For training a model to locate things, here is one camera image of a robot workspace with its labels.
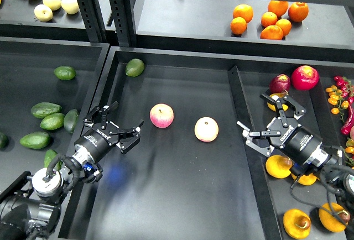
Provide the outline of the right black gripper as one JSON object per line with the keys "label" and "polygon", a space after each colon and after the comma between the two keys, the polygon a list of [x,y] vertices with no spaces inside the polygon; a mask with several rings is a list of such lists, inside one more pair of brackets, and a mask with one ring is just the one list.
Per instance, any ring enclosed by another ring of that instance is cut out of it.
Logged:
{"label": "right black gripper", "polygon": [[[268,130],[257,132],[237,121],[237,125],[242,128],[245,144],[266,157],[270,157],[275,147],[299,165],[323,165],[322,138],[308,131],[297,121],[306,113],[306,109],[289,95],[273,99],[263,93],[260,98],[275,107],[278,118],[267,125]],[[287,118],[283,105],[293,108],[294,117]],[[267,147],[262,148],[254,142],[255,139],[267,138],[270,142]]]}

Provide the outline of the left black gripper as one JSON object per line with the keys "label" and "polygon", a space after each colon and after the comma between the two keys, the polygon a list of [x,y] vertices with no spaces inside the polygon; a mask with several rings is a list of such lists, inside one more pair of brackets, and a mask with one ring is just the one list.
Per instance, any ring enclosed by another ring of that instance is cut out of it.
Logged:
{"label": "left black gripper", "polygon": [[[75,143],[74,159],[79,163],[98,163],[107,153],[118,147],[122,154],[128,153],[140,142],[141,120],[136,127],[124,129],[113,122],[108,122],[108,114],[118,107],[115,101],[103,107],[95,106],[84,118],[85,126],[90,127]],[[100,117],[100,125],[95,119]]]}

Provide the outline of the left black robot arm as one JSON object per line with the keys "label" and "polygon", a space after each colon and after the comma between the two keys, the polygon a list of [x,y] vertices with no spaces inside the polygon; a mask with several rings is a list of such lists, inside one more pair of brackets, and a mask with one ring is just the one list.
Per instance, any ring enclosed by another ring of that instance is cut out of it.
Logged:
{"label": "left black robot arm", "polygon": [[140,141],[142,122],[124,129],[109,121],[118,107],[93,108],[83,119],[89,129],[74,143],[71,156],[57,154],[35,174],[25,171],[1,193],[1,239],[48,239],[61,216],[61,205],[80,183],[98,182],[99,162],[114,148],[126,154]]}

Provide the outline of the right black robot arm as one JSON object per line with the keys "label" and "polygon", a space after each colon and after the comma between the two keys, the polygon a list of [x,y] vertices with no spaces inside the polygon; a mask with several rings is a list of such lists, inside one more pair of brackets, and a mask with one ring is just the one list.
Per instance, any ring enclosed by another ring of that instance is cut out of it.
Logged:
{"label": "right black robot arm", "polygon": [[306,109],[289,95],[274,99],[263,93],[261,98],[274,106],[276,115],[263,131],[252,131],[238,121],[246,145],[266,157],[278,149],[293,161],[290,171],[297,179],[314,174],[327,193],[337,196],[353,213],[353,169],[343,162],[344,149],[336,147],[335,155],[327,153],[322,139],[299,123]]}

